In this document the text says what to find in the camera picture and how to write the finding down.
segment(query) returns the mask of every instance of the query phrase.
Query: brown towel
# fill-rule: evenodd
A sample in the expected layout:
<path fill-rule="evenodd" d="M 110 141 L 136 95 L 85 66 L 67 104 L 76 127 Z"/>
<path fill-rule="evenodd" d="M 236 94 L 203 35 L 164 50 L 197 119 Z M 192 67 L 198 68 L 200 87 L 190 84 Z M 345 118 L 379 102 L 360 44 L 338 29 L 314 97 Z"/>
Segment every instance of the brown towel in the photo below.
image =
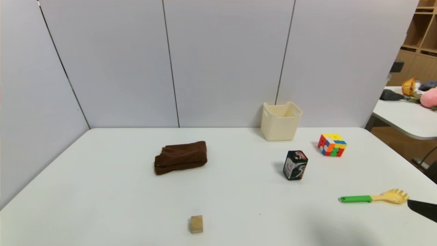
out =
<path fill-rule="evenodd" d="M 162 175 L 174 170 L 184 170 L 205 165 L 206 143 L 167 145 L 155 157 L 155 173 Z"/>

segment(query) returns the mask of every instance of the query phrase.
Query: pink plush toy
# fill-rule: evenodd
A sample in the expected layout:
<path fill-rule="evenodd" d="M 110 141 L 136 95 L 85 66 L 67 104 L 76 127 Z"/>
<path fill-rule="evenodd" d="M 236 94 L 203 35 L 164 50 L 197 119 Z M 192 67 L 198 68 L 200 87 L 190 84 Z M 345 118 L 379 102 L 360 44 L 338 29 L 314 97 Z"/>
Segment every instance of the pink plush toy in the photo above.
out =
<path fill-rule="evenodd" d="M 437 88 L 429 89 L 420 97 L 420 103 L 429 109 L 437 107 Z"/>

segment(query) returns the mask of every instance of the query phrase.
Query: white wall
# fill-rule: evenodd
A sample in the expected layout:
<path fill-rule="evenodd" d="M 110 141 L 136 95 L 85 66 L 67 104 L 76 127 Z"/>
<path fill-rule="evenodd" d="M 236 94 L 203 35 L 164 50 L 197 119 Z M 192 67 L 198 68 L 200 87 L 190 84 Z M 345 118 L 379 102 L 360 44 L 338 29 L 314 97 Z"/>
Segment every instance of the white wall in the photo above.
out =
<path fill-rule="evenodd" d="M 181 127 L 258 127 L 294 0 L 164 1 Z"/>
<path fill-rule="evenodd" d="M 296 0 L 277 104 L 301 127 L 364 127 L 417 0 Z"/>
<path fill-rule="evenodd" d="M 35 0 L 1 2 L 3 208 L 88 130 Z"/>
<path fill-rule="evenodd" d="M 93 127 L 177 127 L 161 0 L 41 0 Z"/>

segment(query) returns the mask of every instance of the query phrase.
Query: rubik's cube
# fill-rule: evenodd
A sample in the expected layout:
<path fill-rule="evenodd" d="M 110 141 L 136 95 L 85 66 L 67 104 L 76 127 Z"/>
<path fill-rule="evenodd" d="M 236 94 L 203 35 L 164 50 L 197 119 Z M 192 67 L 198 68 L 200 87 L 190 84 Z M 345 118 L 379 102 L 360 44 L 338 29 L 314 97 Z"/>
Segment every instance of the rubik's cube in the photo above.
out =
<path fill-rule="evenodd" d="M 343 154 L 346 146 L 346 142 L 338 134 L 322 134 L 317 145 L 323 155 L 339 157 Z"/>

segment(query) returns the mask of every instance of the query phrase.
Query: wooden shelf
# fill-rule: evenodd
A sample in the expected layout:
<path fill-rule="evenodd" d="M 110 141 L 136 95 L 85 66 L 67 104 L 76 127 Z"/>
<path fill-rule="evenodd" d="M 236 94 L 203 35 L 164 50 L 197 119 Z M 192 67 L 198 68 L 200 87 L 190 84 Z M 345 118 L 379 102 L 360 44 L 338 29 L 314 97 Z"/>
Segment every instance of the wooden shelf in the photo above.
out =
<path fill-rule="evenodd" d="M 404 67 L 388 84 L 402 85 L 412 77 L 437 80 L 437 0 L 419 1 L 396 59 L 404 61 Z"/>
<path fill-rule="evenodd" d="M 419 0 L 417 7 L 435 7 L 436 4 L 436 0 Z"/>
<path fill-rule="evenodd" d="M 407 37 L 405 38 L 404 46 L 415 46 L 416 48 L 419 47 L 423 40 L 423 37 L 425 36 L 425 32 L 427 31 L 432 17 L 432 14 L 414 14 L 410 26 L 408 27 Z"/>

